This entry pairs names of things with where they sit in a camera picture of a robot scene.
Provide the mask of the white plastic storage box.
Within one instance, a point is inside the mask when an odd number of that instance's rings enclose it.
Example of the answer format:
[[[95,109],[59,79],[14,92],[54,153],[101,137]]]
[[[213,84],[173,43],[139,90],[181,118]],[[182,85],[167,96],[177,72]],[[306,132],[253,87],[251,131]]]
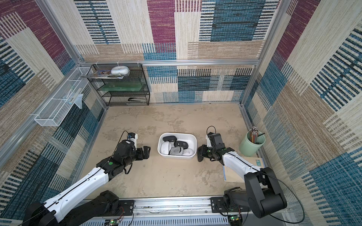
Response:
[[[169,154],[164,154],[162,152],[162,145],[164,143],[163,138],[168,137],[168,136],[175,136],[177,138],[177,141],[186,142],[189,145],[188,149],[190,149],[190,154],[189,155],[169,155]],[[189,160],[189,159],[192,159],[194,156],[196,156],[196,153],[197,153],[197,139],[192,134],[166,132],[166,133],[163,133],[159,138],[158,145],[157,145],[157,152],[164,158]]]

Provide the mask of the black mouse oval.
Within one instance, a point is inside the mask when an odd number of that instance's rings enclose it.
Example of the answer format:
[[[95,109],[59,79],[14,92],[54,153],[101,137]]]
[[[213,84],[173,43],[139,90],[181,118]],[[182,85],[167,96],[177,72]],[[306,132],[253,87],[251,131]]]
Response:
[[[166,136],[162,138],[164,142],[176,142],[177,141],[177,137],[176,136]]]

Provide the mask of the grey computer mouse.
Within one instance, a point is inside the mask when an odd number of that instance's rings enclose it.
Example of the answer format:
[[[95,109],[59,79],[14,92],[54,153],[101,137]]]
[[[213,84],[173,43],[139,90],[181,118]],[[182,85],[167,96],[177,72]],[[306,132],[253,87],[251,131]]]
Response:
[[[184,149],[182,147],[173,147],[169,151],[169,155],[172,156],[182,156]]]

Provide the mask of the black mouse with logo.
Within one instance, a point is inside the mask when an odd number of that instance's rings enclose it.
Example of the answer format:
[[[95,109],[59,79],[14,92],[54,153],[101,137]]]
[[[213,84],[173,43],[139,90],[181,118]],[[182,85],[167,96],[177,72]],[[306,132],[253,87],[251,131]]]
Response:
[[[189,147],[189,144],[185,141],[180,141],[180,140],[177,140],[174,142],[174,147],[181,147],[183,149],[188,149]]]

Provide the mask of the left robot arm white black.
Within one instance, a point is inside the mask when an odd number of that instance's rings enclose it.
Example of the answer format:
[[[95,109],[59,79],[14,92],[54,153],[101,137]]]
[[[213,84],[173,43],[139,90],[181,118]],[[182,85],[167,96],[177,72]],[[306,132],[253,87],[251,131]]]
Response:
[[[126,167],[134,161],[147,160],[151,148],[136,147],[136,139],[130,138],[117,144],[114,153],[101,160],[86,176],[58,195],[34,202],[25,210],[24,226],[79,226],[102,214],[117,215],[122,211],[119,198],[110,191],[102,192],[92,201],[79,205],[93,191],[105,185],[121,173],[128,174]]]

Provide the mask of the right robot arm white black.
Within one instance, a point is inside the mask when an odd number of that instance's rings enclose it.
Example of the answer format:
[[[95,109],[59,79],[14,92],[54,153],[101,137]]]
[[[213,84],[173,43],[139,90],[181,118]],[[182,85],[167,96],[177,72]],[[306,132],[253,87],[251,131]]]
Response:
[[[254,166],[232,148],[223,145],[202,145],[197,149],[197,157],[199,162],[205,158],[219,162],[244,179],[245,190],[235,187],[224,191],[221,204],[225,209],[241,210],[245,207],[256,217],[263,218],[287,208],[285,195],[271,168]]]

